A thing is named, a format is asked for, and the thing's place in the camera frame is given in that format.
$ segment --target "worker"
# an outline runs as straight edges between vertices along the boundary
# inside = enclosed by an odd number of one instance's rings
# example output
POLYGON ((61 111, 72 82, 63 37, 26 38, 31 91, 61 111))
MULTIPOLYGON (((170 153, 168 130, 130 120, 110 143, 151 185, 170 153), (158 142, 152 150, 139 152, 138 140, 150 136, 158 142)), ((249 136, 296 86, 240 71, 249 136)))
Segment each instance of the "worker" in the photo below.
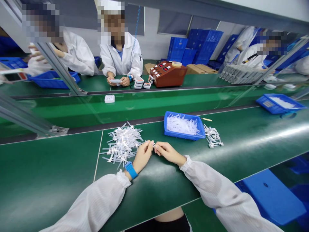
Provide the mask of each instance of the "worker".
POLYGON ((299 73, 302 75, 309 75, 309 56, 305 56, 298 61, 295 61, 290 66, 283 69, 280 74, 284 73, 299 73))
MULTIPOLYGON (((63 32, 62 43, 53 43, 52 47, 69 71, 78 72, 82 75, 93 76, 99 74, 99 70, 94 62, 94 56, 85 40, 73 32, 63 32)), ((28 46, 31 51, 31 59, 28 61, 28 68, 25 72, 31 76, 37 76, 52 69, 47 60, 33 43, 28 46)))
POLYGON ((281 36, 280 35, 270 35, 265 43, 254 44, 247 49, 243 50, 238 59, 237 65, 246 65, 252 68, 263 69, 263 61, 269 55, 269 52, 275 52, 281 47, 281 36))
POLYGON ((251 42, 253 41, 254 37, 257 34, 259 28, 254 26, 246 26, 241 33, 239 34, 238 38, 236 39, 235 43, 231 46, 229 51, 225 55, 224 62, 219 69, 219 73, 221 73, 224 67, 231 63, 236 63, 237 56, 245 49, 249 47, 251 42))
POLYGON ((108 34, 102 35, 101 58, 104 64, 103 74, 111 86, 110 80, 116 75, 125 75, 121 78, 122 86, 129 86, 135 77, 140 77, 143 70, 143 59, 138 40, 129 32, 125 32, 125 15, 121 2, 100 0, 98 4, 104 21, 104 31, 108 34))
MULTIPOLYGON (((153 144, 153 141, 146 141, 138 148, 133 162, 136 174, 139 174, 149 161, 153 144)), ((180 170, 200 192, 203 202, 216 210, 217 217, 228 231, 283 232, 260 215, 256 203, 249 194, 242 193, 229 179, 207 164, 193 161, 188 155, 182 156, 166 142, 157 142, 154 151, 180 167, 180 170)), ((120 170, 117 174, 107 174, 101 177, 77 197, 69 211, 58 222, 42 231, 99 231, 121 203, 126 188, 131 185, 130 173, 136 176, 133 170, 129 172, 120 170)), ((180 209, 173 211, 172 215, 166 213, 155 220, 157 220, 156 223, 146 222, 128 231, 192 231, 180 209)))
MULTIPOLYGON (((24 20, 23 26, 31 32, 33 28, 37 28, 35 32, 29 33, 32 41, 52 42, 59 60, 69 71, 78 72, 83 75, 93 76, 98 74, 98 68, 94 62, 94 56, 89 49, 85 40, 59 24, 59 16, 55 13, 54 5, 48 2, 44 4, 25 4, 25 9, 30 22, 24 20)), ((50 69, 52 66, 42 56, 41 52, 30 43, 31 59, 28 62, 28 68, 25 72, 32 76, 37 76, 50 69)))

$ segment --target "tape roll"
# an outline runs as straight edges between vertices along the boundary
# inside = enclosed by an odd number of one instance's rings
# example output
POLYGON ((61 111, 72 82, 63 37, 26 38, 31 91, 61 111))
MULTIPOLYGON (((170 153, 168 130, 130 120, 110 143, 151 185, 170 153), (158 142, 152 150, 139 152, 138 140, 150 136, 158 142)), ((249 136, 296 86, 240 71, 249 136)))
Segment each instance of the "tape roll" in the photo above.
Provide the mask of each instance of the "tape roll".
POLYGON ((173 61, 173 63, 172 63, 172 66, 174 66, 174 67, 181 67, 181 65, 182 65, 182 63, 176 62, 176 61, 173 61))

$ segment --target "blue wrist strap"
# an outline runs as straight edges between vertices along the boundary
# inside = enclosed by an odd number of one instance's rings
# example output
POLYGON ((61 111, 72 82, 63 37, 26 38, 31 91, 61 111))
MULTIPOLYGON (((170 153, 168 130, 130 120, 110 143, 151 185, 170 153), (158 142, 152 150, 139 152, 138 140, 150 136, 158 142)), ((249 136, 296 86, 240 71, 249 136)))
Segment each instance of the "blue wrist strap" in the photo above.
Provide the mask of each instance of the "blue wrist strap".
POLYGON ((132 179, 135 179, 135 178, 137 177, 137 173, 136 173, 136 171, 134 170, 131 161, 128 162, 128 163, 125 165, 125 168, 126 168, 127 172, 130 174, 130 176, 132 177, 132 179))

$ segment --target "white cap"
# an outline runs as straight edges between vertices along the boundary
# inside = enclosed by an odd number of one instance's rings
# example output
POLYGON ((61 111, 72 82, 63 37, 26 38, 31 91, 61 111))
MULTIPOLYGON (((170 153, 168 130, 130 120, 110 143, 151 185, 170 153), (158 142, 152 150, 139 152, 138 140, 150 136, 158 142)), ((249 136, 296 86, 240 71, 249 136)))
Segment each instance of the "white cap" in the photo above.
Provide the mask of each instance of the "white cap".
POLYGON ((98 0, 98 10, 108 11, 109 15, 119 15, 125 9, 123 2, 111 0, 98 0))

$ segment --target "pile of white plastic parts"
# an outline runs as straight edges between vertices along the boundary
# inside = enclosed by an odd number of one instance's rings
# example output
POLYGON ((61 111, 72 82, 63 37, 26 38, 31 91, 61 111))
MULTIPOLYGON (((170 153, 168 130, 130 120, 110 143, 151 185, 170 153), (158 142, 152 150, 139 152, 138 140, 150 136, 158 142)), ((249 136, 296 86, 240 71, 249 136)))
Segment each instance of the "pile of white plastic parts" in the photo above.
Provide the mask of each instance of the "pile of white plastic parts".
POLYGON ((205 129, 205 133, 206 133, 206 136, 207 136, 206 139, 209 143, 208 146, 210 148, 214 148, 218 145, 223 146, 223 142, 221 142, 219 133, 217 132, 217 130, 215 128, 211 128, 211 127, 208 128, 204 124, 204 129, 205 129))
POLYGON ((181 118, 180 114, 176 116, 167 117, 166 128, 169 131, 188 134, 188 135, 197 135, 200 131, 197 129, 197 120, 188 120, 184 116, 181 118))
POLYGON ((103 148, 103 150, 108 150, 107 152, 99 153, 100 155, 110 155, 109 158, 102 157, 110 163, 119 163, 117 170, 122 164, 123 167, 128 162, 127 159, 134 157, 137 153, 138 147, 144 142, 141 137, 141 129, 136 129, 129 122, 122 127, 118 127, 113 132, 108 133, 113 139, 107 141, 109 148, 103 148))

